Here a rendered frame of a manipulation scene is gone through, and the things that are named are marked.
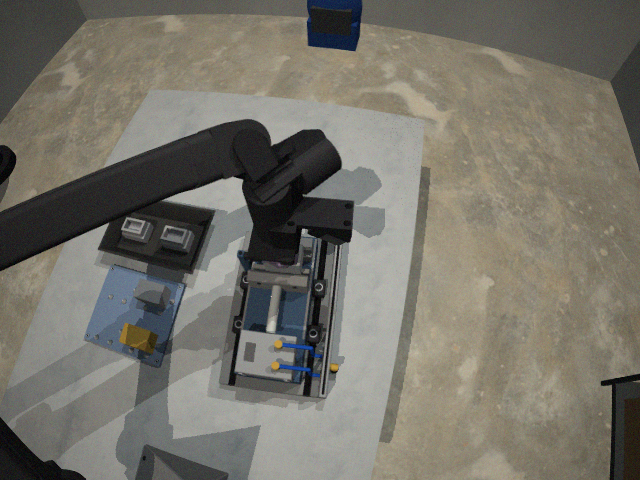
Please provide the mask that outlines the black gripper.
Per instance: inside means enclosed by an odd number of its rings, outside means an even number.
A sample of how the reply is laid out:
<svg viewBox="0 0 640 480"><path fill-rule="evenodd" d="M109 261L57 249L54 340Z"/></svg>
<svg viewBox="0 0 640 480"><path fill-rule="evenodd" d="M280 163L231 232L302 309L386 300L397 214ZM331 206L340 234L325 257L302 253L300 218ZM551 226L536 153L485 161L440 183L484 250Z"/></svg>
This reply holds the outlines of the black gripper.
<svg viewBox="0 0 640 480"><path fill-rule="evenodd" d="M286 268L289 265L297 265L299 248L298 250L278 249L273 248L268 234L268 228L276 228L285 224L292 216L294 207L290 215L282 222L274 225L264 225L253 221L253 229L250 238L248 257L253 262L266 262L277 267ZM280 264L278 264L280 262Z"/></svg>

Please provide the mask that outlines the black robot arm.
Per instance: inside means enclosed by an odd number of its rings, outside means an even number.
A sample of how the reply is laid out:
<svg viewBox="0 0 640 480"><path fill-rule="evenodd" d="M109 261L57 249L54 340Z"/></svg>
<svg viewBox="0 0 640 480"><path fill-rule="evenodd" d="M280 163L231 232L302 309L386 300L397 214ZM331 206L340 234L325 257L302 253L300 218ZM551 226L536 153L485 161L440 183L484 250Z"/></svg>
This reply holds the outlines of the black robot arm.
<svg viewBox="0 0 640 480"><path fill-rule="evenodd" d="M223 123L1 211L0 271L166 198L231 177L243 179L250 215L260 224L278 224L294 207L285 224L267 229L273 248L298 250L301 229L337 246L349 243L354 201L303 197L341 167L337 149L319 129L301 130L271 146L268 130L256 120ZM40 460L0 417L0 480L86 478Z"/></svg>

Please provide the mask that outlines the yellow rectangular block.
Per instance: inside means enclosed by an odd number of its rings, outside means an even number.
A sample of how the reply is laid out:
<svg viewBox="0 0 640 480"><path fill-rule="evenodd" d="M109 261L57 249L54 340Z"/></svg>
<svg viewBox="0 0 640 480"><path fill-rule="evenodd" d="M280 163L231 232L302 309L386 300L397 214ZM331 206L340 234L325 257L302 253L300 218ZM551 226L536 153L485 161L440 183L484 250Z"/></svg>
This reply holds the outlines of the yellow rectangular block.
<svg viewBox="0 0 640 480"><path fill-rule="evenodd" d="M158 335L149 330L125 323L119 342L153 354L157 338Z"/></svg>

